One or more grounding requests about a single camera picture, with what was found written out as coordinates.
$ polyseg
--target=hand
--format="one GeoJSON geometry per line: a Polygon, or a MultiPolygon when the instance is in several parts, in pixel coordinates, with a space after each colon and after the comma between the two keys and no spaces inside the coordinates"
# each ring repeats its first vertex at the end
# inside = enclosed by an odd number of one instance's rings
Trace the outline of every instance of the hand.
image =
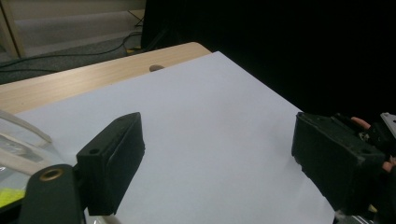
{"type": "MultiPolygon", "coordinates": [[[[359,124],[361,127],[363,127],[363,129],[368,130],[370,129],[371,125],[366,122],[364,119],[360,119],[360,118],[356,118],[356,117],[352,117],[351,118],[352,121],[354,121],[355,123],[359,124]]],[[[390,173],[390,171],[392,170],[392,168],[396,166],[396,158],[390,157],[388,161],[384,161],[384,164],[382,164],[382,168],[387,171],[388,173],[390,173]]]]}

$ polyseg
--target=yellow object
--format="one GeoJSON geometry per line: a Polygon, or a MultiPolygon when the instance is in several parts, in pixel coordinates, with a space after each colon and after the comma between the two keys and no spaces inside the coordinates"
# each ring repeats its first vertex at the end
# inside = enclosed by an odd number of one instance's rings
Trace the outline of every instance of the yellow object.
{"type": "Polygon", "coordinates": [[[137,46],[137,47],[133,47],[131,49],[127,49],[126,52],[127,53],[133,53],[133,52],[135,52],[136,50],[139,50],[139,49],[142,49],[142,48],[140,46],[137,46]]]}
{"type": "Polygon", "coordinates": [[[372,204],[370,204],[370,206],[369,206],[369,211],[374,212],[374,213],[377,212],[376,208],[372,204]]]}
{"type": "Polygon", "coordinates": [[[23,189],[0,189],[0,207],[23,198],[24,194],[23,189]]]}

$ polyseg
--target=small hole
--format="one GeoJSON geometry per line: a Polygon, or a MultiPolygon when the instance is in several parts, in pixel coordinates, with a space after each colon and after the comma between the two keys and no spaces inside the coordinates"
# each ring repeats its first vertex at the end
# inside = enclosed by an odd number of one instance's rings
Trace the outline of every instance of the small hole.
{"type": "Polygon", "coordinates": [[[58,178],[63,173],[64,173],[64,170],[62,170],[62,169],[50,169],[40,176],[40,180],[50,181],[50,180],[58,178]]]}
{"type": "Polygon", "coordinates": [[[148,68],[148,70],[149,70],[150,72],[155,72],[155,71],[161,70],[161,69],[163,69],[163,68],[164,68],[164,67],[163,67],[162,65],[154,64],[154,65],[150,66],[150,67],[148,68]]]}
{"type": "Polygon", "coordinates": [[[96,153],[98,153],[99,152],[99,149],[98,148],[94,148],[94,149],[91,149],[90,150],[90,154],[96,154],[96,153]]]}

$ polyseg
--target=floor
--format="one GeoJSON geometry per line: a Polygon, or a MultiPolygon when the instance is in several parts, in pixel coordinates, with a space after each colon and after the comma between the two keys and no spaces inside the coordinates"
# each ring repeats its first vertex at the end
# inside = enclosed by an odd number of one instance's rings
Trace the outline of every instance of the floor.
{"type": "MultiPolygon", "coordinates": [[[[131,32],[141,31],[139,25],[142,25],[143,16],[144,10],[122,11],[16,21],[16,24],[26,57],[32,57],[125,37],[131,32]]],[[[10,60],[5,50],[0,49],[0,63],[10,60]]]]}
{"type": "Polygon", "coordinates": [[[144,10],[17,21],[27,54],[0,52],[0,85],[136,54],[144,10]]]}

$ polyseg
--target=screw hole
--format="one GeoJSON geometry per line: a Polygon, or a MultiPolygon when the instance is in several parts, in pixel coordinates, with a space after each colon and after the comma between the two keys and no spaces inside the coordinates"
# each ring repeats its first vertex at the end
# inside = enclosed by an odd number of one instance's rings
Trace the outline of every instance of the screw hole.
{"type": "Polygon", "coordinates": [[[64,170],[62,169],[50,169],[46,172],[44,172],[41,176],[40,176],[40,180],[41,181],[50,181],[53,179],[58,178],[59,176],[61,176],[64,173],[64,170]]]}
{"type": "Polygon", "coordinates": [[[163,69],[163,68],[164,68],[164,67],[163,67],[162,65],[154,64],[154,65],[150,66],[150,67],[148,68],[148,70],[149,70],[150,72],[155,72],[155,71],[161,70],[161,69],[163,69]]]}

